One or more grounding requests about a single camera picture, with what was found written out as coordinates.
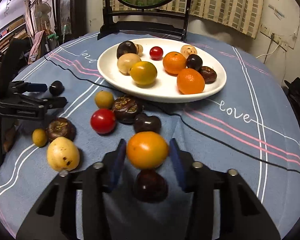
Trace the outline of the standing electric fan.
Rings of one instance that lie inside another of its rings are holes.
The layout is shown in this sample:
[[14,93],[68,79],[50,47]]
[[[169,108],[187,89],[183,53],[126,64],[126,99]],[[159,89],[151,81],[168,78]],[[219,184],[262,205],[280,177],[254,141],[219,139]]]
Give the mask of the standing electric fan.
[[51,7],[46,3],[39,3],[35,6],[34,18],[37,31],[50,30]]

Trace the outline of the green yellow tomato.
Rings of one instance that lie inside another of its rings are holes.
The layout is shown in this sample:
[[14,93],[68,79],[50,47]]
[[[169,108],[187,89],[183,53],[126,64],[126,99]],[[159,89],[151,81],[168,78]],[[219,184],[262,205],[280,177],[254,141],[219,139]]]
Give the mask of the green yellow tomato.
[[151,85],[156,80],[157,73],[155,65],[147,61],[137,62],[130,70],[132,79],[141,86]]

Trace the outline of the dark glossy chestnut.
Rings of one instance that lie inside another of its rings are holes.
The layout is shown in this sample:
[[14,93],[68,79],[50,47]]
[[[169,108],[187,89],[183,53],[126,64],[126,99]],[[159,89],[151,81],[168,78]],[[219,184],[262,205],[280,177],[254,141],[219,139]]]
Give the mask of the dark glossy chestnut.
[[157,116],[140,113],[135,117],[133,127],[135,133],[149,131],[160,133],[161,120]]
[[133,193],[141,202],[159,203],[168,196],[168,184],[154,169],[141,170],[136,177]]
[[59,96],[64,92],[64,86],[61,81],[56,80],[51,83],[49,87],[49,92],[52,96]]
[[186,66],[187,68],[198,71],[203,66],[203,61],[200,56],[196,54],[190,54],[186,59]]

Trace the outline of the black hat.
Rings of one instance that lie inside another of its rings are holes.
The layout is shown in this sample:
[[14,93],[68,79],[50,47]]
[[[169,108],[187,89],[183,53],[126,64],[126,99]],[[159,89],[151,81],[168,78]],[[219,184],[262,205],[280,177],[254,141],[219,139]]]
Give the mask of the black hat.
[[284,80],[285,85],[288,87],[288,92],[300,98],[300,78],[296,77],[292,82]]

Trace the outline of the small red cherry tomato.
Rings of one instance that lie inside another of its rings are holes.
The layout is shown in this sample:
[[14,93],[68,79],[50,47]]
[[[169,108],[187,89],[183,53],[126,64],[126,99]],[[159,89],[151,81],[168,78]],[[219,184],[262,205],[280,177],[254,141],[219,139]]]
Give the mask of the small red cherry tomato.
[[163,54],[164,54],[164,51],[159,46],[154,46],[149,51],[149,55],[150,55],[151,59],[153,59],[153,60],[160,60],[160,59],[162,59]]

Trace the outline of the yellow spotted pear fruit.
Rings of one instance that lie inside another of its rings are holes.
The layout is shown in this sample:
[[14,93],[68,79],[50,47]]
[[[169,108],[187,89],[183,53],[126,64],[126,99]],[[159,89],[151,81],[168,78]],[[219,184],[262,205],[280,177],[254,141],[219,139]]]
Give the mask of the yellow spotted pear fruit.
[[57,172],[74,170],[80,162],[78,148],[66,137],[53,140],[47,148],[46,157],[50,167]]

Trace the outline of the dark water chestnut top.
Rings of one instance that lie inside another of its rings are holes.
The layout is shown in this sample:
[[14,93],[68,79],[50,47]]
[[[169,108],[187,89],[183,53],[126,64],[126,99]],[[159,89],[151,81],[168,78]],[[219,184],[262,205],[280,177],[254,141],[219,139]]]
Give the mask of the dark water chestnut top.
[[217,73],[210,67],[208,66],[202,66],[198,72],[200,75],[203,77],[205,83],[210,84],[214,83],[215,80],[217,79]]

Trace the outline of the peeled pale water chestnut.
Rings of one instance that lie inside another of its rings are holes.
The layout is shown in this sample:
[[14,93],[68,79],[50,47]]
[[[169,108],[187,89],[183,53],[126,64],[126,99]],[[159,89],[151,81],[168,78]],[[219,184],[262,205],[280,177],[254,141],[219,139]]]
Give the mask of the peeled pale water chestnut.
[[136,46],[136,53],[137,53],[137,55],[138,56],[142,56],[142,54],[143,54],[143,46],[140,45],[140,44],[135,44],[135,46]]

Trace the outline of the rough brown water chestnut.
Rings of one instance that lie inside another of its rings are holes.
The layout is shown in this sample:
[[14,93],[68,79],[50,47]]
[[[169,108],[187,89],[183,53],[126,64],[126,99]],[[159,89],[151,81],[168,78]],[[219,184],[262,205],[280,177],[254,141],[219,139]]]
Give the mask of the rough brown water chestnut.
[[114,101],[112,111],[118,122],[131,125],[136,116],[143,111],[143,105],[136,98],[124,95]]

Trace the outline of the blue striped tablecloth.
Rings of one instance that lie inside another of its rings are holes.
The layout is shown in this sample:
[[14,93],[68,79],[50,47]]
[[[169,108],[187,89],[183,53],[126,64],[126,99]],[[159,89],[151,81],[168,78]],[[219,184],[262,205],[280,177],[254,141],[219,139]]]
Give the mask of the blue striped tablecloth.
[[[118,124],[106,136],[90,126],[97,107],[94,96],[107,83],[97,71],[99,56],[109,47],[135,38],[112,34],[102,39],[87,34],[55,49],[31,64],[18,80],[51,84],[59,80],[68,104],[51,116],[69,119],[75,126],[76,146],[82,150],[80,169],[100,161],[115,150],[120,139],[128,140],[132,126]],[[270,214],[281,236],[300,217],[300,128],[280,85],[267,67],[253,56],[212,38],[188,34],[187,41],[215,57],[224,67],[224,88],[194,103],[145,106],[157,115],[161,135],[175,138],[182,150],[213,170],[236,169]],[[16,141],[0,168],[0,220],[16,235],[27,213],[55,178],[48,165],[46,148],[31,139],[41,122],[19,122]],[[132,195],[138,171],[125,163],[118,187],[104,197],[113,239],[182,239],[192,196],[178,186],[170,161],[159,173],[168,183],[168,197],[147,204]]]

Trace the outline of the large red tomato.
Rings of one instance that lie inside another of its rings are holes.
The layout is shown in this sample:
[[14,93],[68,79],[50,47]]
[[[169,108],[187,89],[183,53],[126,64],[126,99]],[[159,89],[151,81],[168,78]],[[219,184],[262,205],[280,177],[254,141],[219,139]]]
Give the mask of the large red tomato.
[[99,109],[92,114],[90,126],[98,134],[108,134],[116,126],[115,114],[109,109]]

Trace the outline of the mandarin orange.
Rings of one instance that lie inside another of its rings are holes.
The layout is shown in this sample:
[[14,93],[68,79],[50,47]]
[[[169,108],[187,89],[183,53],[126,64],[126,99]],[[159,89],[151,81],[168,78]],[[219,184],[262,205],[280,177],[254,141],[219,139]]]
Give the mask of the mandarin orange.
[[162,64],[168,74],[178,75],[186,68],[186,58],[181,53],[172,51],[165,55]]
[[177,75],[177,88],[181,94],[198,94],[205,88],[205,80],[199,72],[185,68]]

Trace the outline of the small longan fruit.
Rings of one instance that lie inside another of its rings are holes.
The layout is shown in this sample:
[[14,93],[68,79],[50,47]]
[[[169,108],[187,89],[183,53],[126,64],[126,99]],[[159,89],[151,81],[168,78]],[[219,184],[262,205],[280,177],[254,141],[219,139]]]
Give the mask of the small longan fruit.
[[114,103],[113,94],[104,90],[96,93],[94,100],[98,108],[104,109],[111,109]]
[[43,147],[47,143],[47,135],[44,129],[35,129],[32,133],[32,141],[37,147]]

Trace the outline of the goldfish round screen ornament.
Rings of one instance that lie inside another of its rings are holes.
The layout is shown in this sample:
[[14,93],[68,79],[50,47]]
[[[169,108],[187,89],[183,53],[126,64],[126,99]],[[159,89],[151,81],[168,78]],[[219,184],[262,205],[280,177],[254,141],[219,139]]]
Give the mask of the goldfish round screen ornament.
[[[165,34],[178,37],[185,41],[189,24],[191,0],[185,0],[183,12],[173,12],[163,9],[175,0],[104,0],[103,25],[98,34],[102,39],[110,34],[121,31],[137,31],[142,33]],[[146,21],[114,21],[115,16],[149,16],[170,18],[183,21],[183,26],[177,28],[172,24]]]

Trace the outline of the dark wooden framed mirror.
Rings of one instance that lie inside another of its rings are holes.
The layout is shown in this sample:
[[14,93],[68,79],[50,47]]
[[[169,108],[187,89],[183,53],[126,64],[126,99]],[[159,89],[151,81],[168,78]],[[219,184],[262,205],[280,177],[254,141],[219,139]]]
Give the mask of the dark wooden framed mirror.
[[85,35],[86,0],[56,0],[56,30],[60,44]]

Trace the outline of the large tan round fruit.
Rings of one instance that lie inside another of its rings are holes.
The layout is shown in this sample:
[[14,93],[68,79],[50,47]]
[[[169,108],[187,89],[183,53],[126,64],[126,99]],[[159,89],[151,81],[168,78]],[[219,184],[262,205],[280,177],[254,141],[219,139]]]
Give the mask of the large tan round fruit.
[[138,62],[141,62],[141,58],[137,54],[127,53],[119,57],[117,67],[122,74],[130,75],[131,68]]

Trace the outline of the orange yellow tomato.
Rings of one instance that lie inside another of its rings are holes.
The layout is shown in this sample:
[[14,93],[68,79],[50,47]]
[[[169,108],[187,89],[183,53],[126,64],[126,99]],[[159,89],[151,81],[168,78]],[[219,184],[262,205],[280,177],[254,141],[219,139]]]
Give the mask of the orange yellow tomato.
[[168,157],[169,146],[155,132],[139,132],[127,144],[126,155],[130,163],[140,170],[159,167]]

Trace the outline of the wall power strip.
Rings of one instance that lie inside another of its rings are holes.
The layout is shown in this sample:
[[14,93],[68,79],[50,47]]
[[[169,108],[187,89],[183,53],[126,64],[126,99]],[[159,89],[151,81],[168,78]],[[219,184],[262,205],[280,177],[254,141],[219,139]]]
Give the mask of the wall power strip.
[[266,25],[261,24],[260,33],[270,38],[273,42],[279,45],[284,51],[287,51],[289,48],[289,44],[283,39],[283,36],[277,35],[271,31]]

